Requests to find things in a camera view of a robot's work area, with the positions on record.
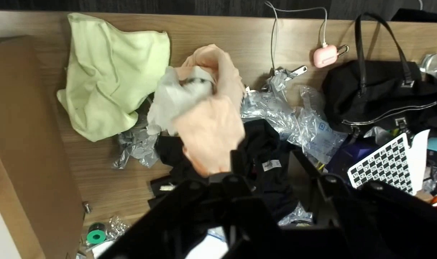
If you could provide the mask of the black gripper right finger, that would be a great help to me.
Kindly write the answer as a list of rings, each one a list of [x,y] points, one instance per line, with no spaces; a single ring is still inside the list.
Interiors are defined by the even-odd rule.
[[[309,259],[437,259],[437,209],[380,181],[357,190],[334,174],[309,180],[309,209],[326,227]]]

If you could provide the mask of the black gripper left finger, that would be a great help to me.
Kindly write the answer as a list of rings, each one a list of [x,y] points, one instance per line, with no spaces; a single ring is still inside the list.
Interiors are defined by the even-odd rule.
[[[209,227],[240,225],[254,202],[241,177],[185,181],[130,226],[99,259],[185,259]]]

